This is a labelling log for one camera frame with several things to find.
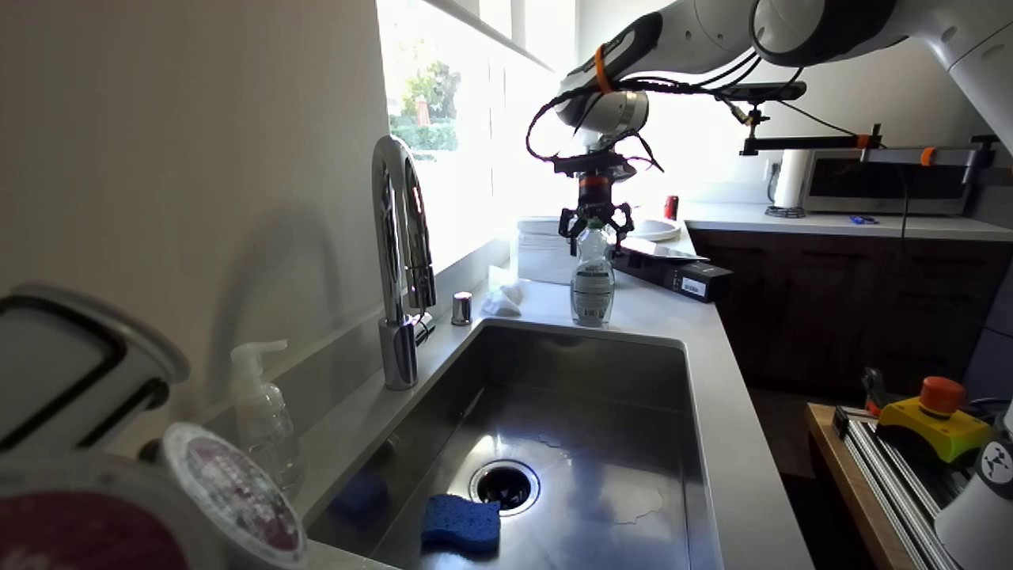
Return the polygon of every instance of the blue sponge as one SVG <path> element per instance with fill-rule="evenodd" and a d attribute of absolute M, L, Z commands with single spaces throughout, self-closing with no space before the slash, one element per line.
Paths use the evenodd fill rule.
<path fill-rule="evenodd" d="M 421 518 L 421 551 L 494 558 L 499 551 L 499 505 L 434 494 Z"/>
<path fill-rule="evenodd" d="M 331 512 L 358 522 L 387 512 L 387 505 L 388 505 L 388 491 L 377 472 L 358 472 L 344 483 L 344 491 L 328 503 Z"/>

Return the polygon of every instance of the soap dispenser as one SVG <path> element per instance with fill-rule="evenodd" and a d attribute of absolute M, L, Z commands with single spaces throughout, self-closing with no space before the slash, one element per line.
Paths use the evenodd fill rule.
<path fill-rule="evenodd" d="M 248 342 L 231 352 L 231 406 L 236 446 L 293 498 L 304 482 L 299 429 L 284 396 L 262 372 L 262 359 L 284 352 L 287 342 Z"/>

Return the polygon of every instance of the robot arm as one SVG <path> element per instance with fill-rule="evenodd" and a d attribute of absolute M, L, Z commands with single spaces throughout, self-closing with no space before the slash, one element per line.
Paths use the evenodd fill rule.
<path fill-rule="evenodd" d="M 618 87 L 641 73 L 713 73 L 757 51 L 778 67 L 815 67 L 901 39 L 920 39 L 979 114 L 1013 147 L 1013 4 L 1009 0 L 674 0 L 641 16 L 565 78 L 559 118 L 590 151 L 642 130 L 642 93 Z"/>

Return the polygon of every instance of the red object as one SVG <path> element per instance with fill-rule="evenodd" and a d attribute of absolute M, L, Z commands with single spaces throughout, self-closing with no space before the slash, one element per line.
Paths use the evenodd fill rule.
<path fill-rule="evenodd" d="M 0 568 L 187 570 L 156 512 L 90 491 L 0 498 Z"/>
<path fill-rule="evenodd" d="M 665 219 L 679 219 L 679 196 L 670 193 L 670 196 L 665 196 Z"/>
<path fill-rule="evenodd" d="M 880 406 L 873 398 L 863 398 L 863 411 L 872 411 L 873 419 L 880 419 Z"/>
<path fill-rule="evenodd" d="M 919 403 L 927 415 L 949 419 L 964 406 L 964 386 L 949 378 L 926 378 Z"/>

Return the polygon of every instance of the bottle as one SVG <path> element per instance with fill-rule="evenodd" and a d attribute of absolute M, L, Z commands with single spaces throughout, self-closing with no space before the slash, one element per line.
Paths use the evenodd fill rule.
<path fill-rule="evenodd" d="M 299 449 L 299 429 L 287 415 L 284 396 L 262 372 L 262 359 L 284 352 L 287 342 L 248 342 L 231 352 L 231 406 L 236 446 L 276 478 L 276 483 L 293 498 L 304 483 L 304 461 Z"/>
<path fill-rule="evenodd" d="M 604 326 L 611 310 L 611 260 L 604 223 L 590 219 L 590 228 L 575 241 L 575 266 L 569 278 L 569 310 L 578 326 Z"/>

